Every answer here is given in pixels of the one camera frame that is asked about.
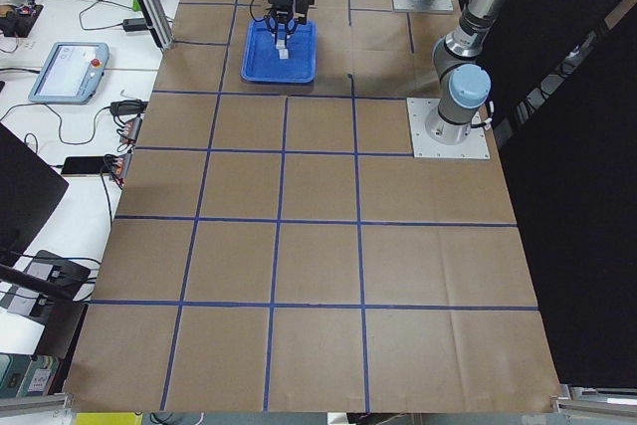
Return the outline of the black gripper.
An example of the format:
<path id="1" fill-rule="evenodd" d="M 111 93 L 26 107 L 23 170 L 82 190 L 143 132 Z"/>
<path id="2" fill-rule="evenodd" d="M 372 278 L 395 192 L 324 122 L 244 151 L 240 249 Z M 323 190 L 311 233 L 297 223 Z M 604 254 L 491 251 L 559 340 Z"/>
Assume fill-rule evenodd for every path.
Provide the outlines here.
<path id="1" fill-rule="evenodd" d="M 270 7 L 265 17 L 265 26 L 275 45 L 279 40 L 279 24 L 285 25 L 285 41 L 296 33 L 299 22 L 306 22 L 308 11 L 315 0 L 297 0 L 297 18 L 294 18 L 294 0 L 268 0 Z"/>

